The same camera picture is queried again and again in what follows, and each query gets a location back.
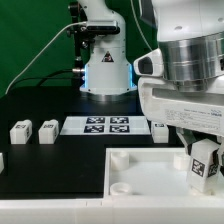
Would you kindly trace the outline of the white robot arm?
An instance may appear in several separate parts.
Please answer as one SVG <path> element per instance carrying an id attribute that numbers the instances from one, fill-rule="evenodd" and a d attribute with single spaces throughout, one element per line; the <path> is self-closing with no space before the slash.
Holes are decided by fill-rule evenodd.
<path id="1" fill-rule="evenodd" d="M 146 118 L 172 125 L 194 160 L 207 155 L 195 131 L 224 137 L 224 0 L 139 0 L 158 48 L 127 63 L 125 21 L 105 0 L 78 0 L 94 35 L 82 93 L 104 100 L 139 92 Z M 129 69 L 140 76 L 134 86 Z"/>

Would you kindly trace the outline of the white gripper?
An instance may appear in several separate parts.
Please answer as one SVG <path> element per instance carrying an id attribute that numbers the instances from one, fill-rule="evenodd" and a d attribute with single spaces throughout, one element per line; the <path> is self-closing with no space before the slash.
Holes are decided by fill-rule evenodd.
<path id="1" fill-rule="evenodd" d="M 187 155 L 196 142 L 191 130 L 217 135 L 217 161 L 224 167 L 223 76 L 210 80 L 208 90 L 202 92 L 180 92 L 162 78 L 141 77 L 138 91 L 142 112 L 148 120 L 179 127 L 176 133 Z"/>

